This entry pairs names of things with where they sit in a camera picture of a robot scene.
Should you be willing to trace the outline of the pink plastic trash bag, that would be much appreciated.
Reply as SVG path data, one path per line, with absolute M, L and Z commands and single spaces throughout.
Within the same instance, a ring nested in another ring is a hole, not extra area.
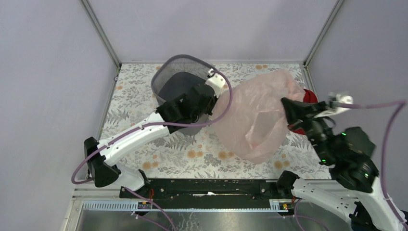
M 281 99 L 302 101 L 304 89 L 284 69 L 260 74 L 232 90 L 225 116 L 210 126 L 225 148 L 254 164 L 268 161 L 289 132 Z

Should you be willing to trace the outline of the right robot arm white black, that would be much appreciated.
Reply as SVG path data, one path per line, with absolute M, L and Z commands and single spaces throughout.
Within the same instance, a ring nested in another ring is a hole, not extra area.
M 284 171 L 276 183 L 278 196 L 310 201 L 341 218 L 354 231 L 407 230 L 407 212 L 397 208 L 386 190 L 385 168 L 377 168 L 372 161 L 375 144 L 360 127 L 334 134 L 326 124 L 332 115 L 360 105 L 354 104 L 350 96 L 319 103 L 282 98 L 281 103 L 290 128 L 304 131 L 319 163 L 329 167 L 331 179 L 350 190 L 356 199 L 337 196 L 290 171 Z

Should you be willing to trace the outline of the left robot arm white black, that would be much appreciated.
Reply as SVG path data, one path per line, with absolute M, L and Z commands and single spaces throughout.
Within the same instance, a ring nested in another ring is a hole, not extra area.
M 95 187 L 111 184 L 129 188 L 138 198 L 149 193 L 147 177 L 142 170 L 119 164 L 130 151 L 158 138 L 196 123 L 204 114 L 210 115 L 221 94 L 223 84 L 198 84 L 156 108 L 146 119 L 105 140 L 85 140 L 86 160 Z

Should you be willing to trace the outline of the grey mesh trash bin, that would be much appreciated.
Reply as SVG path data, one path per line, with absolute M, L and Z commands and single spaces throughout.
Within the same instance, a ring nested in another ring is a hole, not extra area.
M 205 61 L 186 54 L 175 55 L 168 59 L 151 80 L 151 88 L 159 106 L 187 93 L 195 85 L 205 84 L 211 68 L 215 69 Z M 172 126 L 170 123 L 169 132 L 179 131 L 184 135 L 196 135 L 205 126 L 209 116 L 204 114 L 193 125 L 182 127 Z

